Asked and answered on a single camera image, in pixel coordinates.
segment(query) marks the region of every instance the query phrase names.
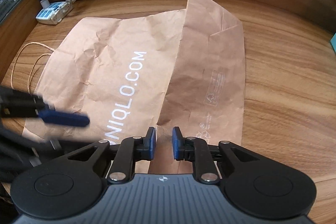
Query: brown kraft paper bag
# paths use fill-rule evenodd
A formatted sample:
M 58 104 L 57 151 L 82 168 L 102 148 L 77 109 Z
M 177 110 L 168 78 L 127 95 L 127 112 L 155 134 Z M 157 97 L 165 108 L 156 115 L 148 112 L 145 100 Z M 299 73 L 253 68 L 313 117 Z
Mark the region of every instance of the brown kraft paper bag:
M 87 113 L 87 128 L 26 120 L 23 136 L 118 144 L 157 127 L 151 173 L 188 173 L 173 159 L 185 137 L 241 143 L 245 88 L 241 22 L 212 0 L 132 19 L 84 18 L 48 60 L 35 93 L 58 110 Z M 148 162 L 137 164 L 147 172 Z

